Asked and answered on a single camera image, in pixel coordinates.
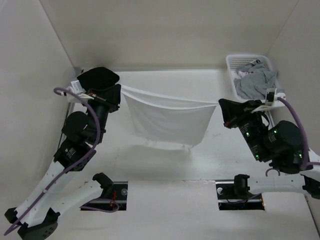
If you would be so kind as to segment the white tank top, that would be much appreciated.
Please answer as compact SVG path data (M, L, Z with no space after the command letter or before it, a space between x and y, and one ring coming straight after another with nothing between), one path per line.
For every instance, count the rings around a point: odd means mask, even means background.
M136 132L151 141L194 147L205 137L217 101L199 101L121 87Z

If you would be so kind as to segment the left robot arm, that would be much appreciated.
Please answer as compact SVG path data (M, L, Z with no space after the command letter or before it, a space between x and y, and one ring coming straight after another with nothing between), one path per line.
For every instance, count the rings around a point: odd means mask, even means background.
M18 207L9 208L4 216L11 224L7 236L17 230L22 240L45 240L58 227L62 215L71 209L87 208L95 199L112 195L113 181L100 172L75 193L58 198L64 187L96 154L96 147L106 133L108 115L120 108L120 84L105 89L91 88L84 100L71 90L56 87L56 95L70 95L86 107L86 112L71 113L61 129L65 140L60 144L49 168L29 197Z

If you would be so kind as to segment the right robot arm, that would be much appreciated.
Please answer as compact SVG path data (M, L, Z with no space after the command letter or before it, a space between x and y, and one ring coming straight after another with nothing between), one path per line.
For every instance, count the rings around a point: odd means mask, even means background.
M291 192L320 198L320 157L308 146L299 121L281 120L270 127L267 115L259 108L260 100L236 102L218 101L223 125L239 129L254 159L268 163L277 176L254 178L238 174L233 179L232 192L241 199L262 193Z

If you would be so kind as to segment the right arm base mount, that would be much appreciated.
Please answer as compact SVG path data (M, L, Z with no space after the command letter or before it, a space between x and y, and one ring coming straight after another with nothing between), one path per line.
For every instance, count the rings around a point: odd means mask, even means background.
M218 180L215 182L218 208L220 211L264 211L265 204L262 195L255 197L239 197L234 191L233 180Z

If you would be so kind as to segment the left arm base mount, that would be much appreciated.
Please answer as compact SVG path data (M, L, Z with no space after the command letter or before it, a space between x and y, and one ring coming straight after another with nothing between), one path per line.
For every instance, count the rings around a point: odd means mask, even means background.
M80 208L81 211L100 211L105 213L114 213L127 210L128 198L127 181L114 182L111 192L108 196L103 195L100 198L91 200Z

